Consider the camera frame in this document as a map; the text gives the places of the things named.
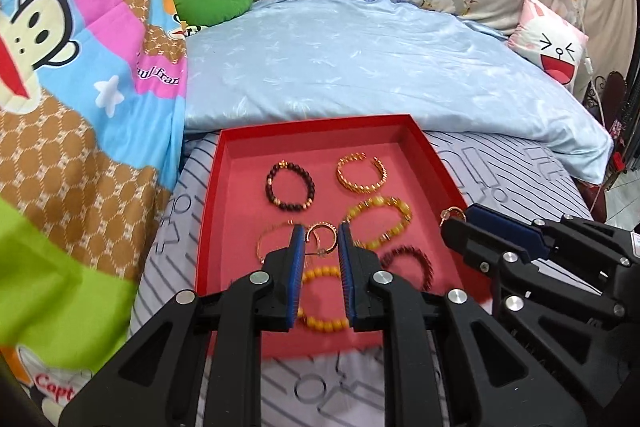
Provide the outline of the cartoon monkey quilt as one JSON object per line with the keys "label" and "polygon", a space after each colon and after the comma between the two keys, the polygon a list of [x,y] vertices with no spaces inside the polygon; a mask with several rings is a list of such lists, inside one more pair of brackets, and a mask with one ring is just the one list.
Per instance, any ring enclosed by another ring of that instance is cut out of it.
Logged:
{"label": "cartoon monkey quilt", "polygon": [[3,425],[55,425],[125,342],[185,101],[172,0],[1,0]]}

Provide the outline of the gold hoop earring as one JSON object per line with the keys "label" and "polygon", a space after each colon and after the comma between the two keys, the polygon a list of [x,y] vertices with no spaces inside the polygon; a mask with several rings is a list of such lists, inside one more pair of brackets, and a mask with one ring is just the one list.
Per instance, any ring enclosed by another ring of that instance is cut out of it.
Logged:
{"label": "gold hoop earring", "polygon": [[337,227],[328,221],[318,221],[306,232],[305,241],[314,241],[313,256],[326,257],[337,248]]}
{"label": "gold hoop earring", "polygon": [[442,227],[442,225],[446,221],[451,219],[461,220],[465,222],[466,216],[464,210],[457,206],[451,206],[442,210],[439,215],[439,226]]}

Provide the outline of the grey striped bedsheet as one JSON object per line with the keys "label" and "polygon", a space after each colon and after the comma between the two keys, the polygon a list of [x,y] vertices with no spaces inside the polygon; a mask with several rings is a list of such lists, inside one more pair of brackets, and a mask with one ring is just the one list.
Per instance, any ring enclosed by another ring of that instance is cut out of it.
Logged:
{"label": "grey striped bedsheet", "polygon": [[[585,218],[589,211],[570,175],[550,150],[496,134],[427,135],[465,202],[521,221]],[[219,135],[190,138],[184,166],[145,261],[129,330],[137,332],[166,301],[195,280],[205,183]],[[276,358],[262,365],[262,422],[266,426],[381,426],[383,353],[361,348],[329,355]]]}

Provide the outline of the white cat face pillow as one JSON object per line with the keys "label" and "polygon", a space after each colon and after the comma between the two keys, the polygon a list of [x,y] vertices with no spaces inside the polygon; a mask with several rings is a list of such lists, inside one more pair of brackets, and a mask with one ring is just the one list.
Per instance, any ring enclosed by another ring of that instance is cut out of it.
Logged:
{"label": "white cat face pillow", "polygon": [[524,0],[509,49],[539,67],[567,91],[574,88],[588,36],[538,0]]}

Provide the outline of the thin gold bangle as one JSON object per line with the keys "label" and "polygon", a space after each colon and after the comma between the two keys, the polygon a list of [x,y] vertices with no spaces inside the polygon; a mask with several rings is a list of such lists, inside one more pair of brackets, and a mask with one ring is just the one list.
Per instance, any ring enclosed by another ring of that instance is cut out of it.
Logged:
{"label": "thin gold bangle", "polygon": [[268,225],[264,231],[258,234],[255,244],[255,256],[260,265],[265,262],[266,256],[270,251],[276,251],[288,246],[296,225],[301,225],[304,228],[304,232],[307,232],[308,225],[295,220],[285,220],[275,225]]}

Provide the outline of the red cardboard tray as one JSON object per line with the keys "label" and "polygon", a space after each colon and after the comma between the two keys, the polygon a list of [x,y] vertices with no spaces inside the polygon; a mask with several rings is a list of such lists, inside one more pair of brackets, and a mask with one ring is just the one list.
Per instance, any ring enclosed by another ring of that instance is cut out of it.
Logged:
{"label": "red cardboard tray", "polygon": [[[431,292],[442,295],[462,288],[481,305],[490,303],[486,277],[464,264],[446,248],[439,233],[440,212],[465,209],[465,201],[445,164],[418,124],[407,115],[368,116],[282,122],[221,131],[208,180],[198,243],[196,291],[223,291],[233,281],[262,267],[255,256],[258,234],[268,225],[295,220],[340,224],[349,208],[368,195],[349,192],[337,181],[336,166],[347,154],[366,153],[344,173],[349,181],[373,184],[380,179],[371,157],[382,160],[387,181],[378,194],[406,202],[413,220],[408,230],[376,250],[379,256],[398,246],[413,246],[433,267]],[[316,186],[311,207],[284,212],[268,202],[266,176],[280,160],[306,169]],[[339,277],[305,282],[300,304],[318,320],[345,316]],[[299,322],[288,334],[262,334],[262,357],[303,358],[378,345],[379,333],[311,331]]]}

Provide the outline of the light blue blanket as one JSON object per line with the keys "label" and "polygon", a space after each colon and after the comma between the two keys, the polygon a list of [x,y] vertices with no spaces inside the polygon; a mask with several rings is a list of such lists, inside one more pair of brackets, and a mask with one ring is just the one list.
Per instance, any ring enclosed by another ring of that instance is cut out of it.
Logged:
{"label": "light blue blanket", "polygon": [[408,114],[426,131],[538,142],[599,183],[613,142],[483,25],[388,0],[265,0],[186,39],[187,132]]}

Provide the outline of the dark metal chair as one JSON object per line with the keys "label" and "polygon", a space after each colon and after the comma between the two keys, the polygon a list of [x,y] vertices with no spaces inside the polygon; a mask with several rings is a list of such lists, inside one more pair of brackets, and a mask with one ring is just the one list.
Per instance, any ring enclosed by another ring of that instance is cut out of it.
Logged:
{"label": "dark metal chair", "polygon": [[590,82],[585,98],[589,113],[610,129],[623,106],[626,96],[626,80],[620,72],[610,72],[606,77],[597,75]]}

